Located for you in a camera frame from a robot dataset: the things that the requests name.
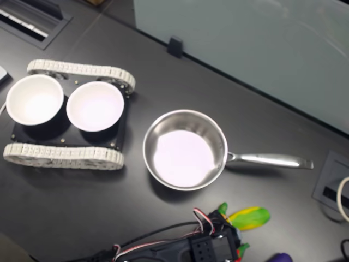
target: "stainless steel saucepan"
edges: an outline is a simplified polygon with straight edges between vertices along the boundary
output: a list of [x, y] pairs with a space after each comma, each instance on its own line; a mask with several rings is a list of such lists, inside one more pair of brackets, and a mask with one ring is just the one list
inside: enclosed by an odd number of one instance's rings
[[149, 172], [163, 185], [190, 191], [211, 184], [226, 162], [251, 162], [284, 168], [312, 169], [313, 163], [284, 154], [234, 154], [219, 126], [208, 116], [177, 110], [159, 117], [143, 141]]

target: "white object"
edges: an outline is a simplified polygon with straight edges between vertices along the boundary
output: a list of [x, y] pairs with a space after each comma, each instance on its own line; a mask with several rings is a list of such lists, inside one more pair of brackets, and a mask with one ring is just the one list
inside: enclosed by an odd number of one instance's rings
[[68, 99], [67, 115], [80, 130], [102, 131], [115, 124], [124, 110], [124, 99], [114, 85], [95, 81], [76, 89]]
[[124, 165], [124, 156], [103, 147], [56, 147], [22, 143], [8, 144], [4, 159], [15, 164], [39, 168], [74, 168], [117, 170]]
[[56, 79], [31, 75], [13, 85], [7, 94], [6, 108], [14, 121], [33, 126], [52, 119], [63, 100], [63, 89]]
[[[116, 83], [125, 88], [127, 95], [133, 93], [136, 85], [135, 78], [121, 68], [46, 59], [31, 61], [27, 73], [48, 74], [58, 79], [68, 79], [71, 74], [96, 76], [97, 80]], [[5, 104], [0, 108], [0, 114], [4, 109]], [[12, 143], [5, 147], [4, 159], [18, 165], [41, 168], [118, 170], [124, 165], [121, 152], [102, 147], [54, 147]]]
[[135, 90], [136, 80], [129, 72], [117, 67], [105, 65], [76, 64], [46, 59], [36, 59], [29, 63], [28, 74], [50, 74], [59, 78], [69, 75], [96, 76], [97, 80], [118, 83], [125, 87], [125, 93], [131, 94]]
[[349, 182], [349, 177], [346, 177], [345, 179], [342, 180], [342, 182], [340, 182], [338, 190], [337, 190], [337, 205], [338, 205], [338, 210], [341, 213], [341, 215], [343, 216], [343, 218], [345, 220], [347, 220], [347, 222], [349, 222], [349, 216], [345, 213], [343, 206], [342, 206], [342, 191], [344, 188], [344, 185]]

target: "white track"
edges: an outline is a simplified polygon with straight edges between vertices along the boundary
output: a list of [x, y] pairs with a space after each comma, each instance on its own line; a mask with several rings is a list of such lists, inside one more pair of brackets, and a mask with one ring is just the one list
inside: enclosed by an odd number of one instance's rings
[[[37, 59], [29, 63], [28, 74], [43, 73], [67, 79], [69, 74], [96, 76], [98, 80], [123, 85], [126, 93], [135, 88], [135, 78], [127, 71], [100, 65], [66, 63]], [[124, 165], [123, 155], [103, 147], [54, 147], [12, 143], [4, 150], [4, 159], [15, 164], [42, 168], [117, 170]]]

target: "black cable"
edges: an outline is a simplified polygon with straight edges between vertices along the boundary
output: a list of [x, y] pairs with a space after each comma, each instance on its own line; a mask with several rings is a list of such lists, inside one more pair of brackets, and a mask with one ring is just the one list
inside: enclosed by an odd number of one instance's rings
[[340, 250], [342, 251], [342, 254], [343, 254], [343, 257], [344, 257], [345, 261], [349, 262], [349, 257], [347, 255], [347, 253], [345, 252], [345, 249], [344, 249], [345, 242], [349, 242], [349, 239], [344, 239], [344, 240], [342, 240], [342, 242], [340, 242]]
[[[151, 232], [148, 232], [148, 233], [146, 233], [144, 235], [136, 237], [135, 239], [132, 239], [132, 240], [126, 242], [126, 243], [123, 243], [120, 246], [121, 247], [128, 246], [128, 245], [130, 245], [130, 244], [132, 244], [134, 242], [137, 242], [139, 240], [145, 239], [146, 237], [150, 237], [150, 236], [155, 235], [157, 233], [160, 233], [160, 232], [163, 232], [163, 231], [167, 231], [167, 230], [170, 230], [170, 229], [173, 229], [173, 228], [179, 228], [179, 227], [183, 227], [185, 225], [197, 225], [197, 224], [198, 224], [197, 221], [192, 221], [192, 222], [184, 222], [184, 223], [169, 225], [168, 227], [160, 228], [160, 229], [157, 229], [155, 231], [151, 231]], [[100, 252], [98, 252], [97, 254], [95, 254], [93, 256], [86, 257], [86, 258], [79, 258], [79, 259], [75, 259], [75, 260], [70, 260], [70, 261], [67, 261], [67, 262], [85, 262], [85, 261], [92, 261], [92, 260], [93, 261], [98, 261], [98, 260], [95, 259], [96, 257], [98, 257], [98, 255], [104, 255], [103, 257], [112, 258], [115, 255], [115, 251], [114, 250], [100, 251]]]
[[128, 246], [128, 245], [130, 245], [130, 244], [132, 244], [134, 242], [137, 242], [137, 241], [140, 241], [142, 239], [145, 239], [146, 237], [150, 237], [150, 236], [155, 235], [157, 233], [160, 233], [160, 232], [163, 232], [163, 231], [167, 231], [167, 230], [170, 230], [170, 229], [173, 229], [173, 228], [183, 227], [185, 225], [197, 225], [197, 224], [198, 224], [197, 221], [192, 221], [192, 222], [179, 223], [179, 224], [175, 224], [175, 225], [169, 225], [168, 227], [160, 228], [160, 229], [157, 229], [155, 231], [152, 231], [152, 232], [146, 233], [144, 235], [141, 235], [139, 237], [136, 237], [135, 239], [127, 241], [126, 243], [123, 243], [120, 246], [121, 247]]

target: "frosted glass panel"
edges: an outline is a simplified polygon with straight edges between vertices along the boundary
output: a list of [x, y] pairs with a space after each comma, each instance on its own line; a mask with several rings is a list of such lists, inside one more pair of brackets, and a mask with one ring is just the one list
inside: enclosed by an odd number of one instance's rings
[[137, 28], [349, 133], [349, 5], [134, 0]]

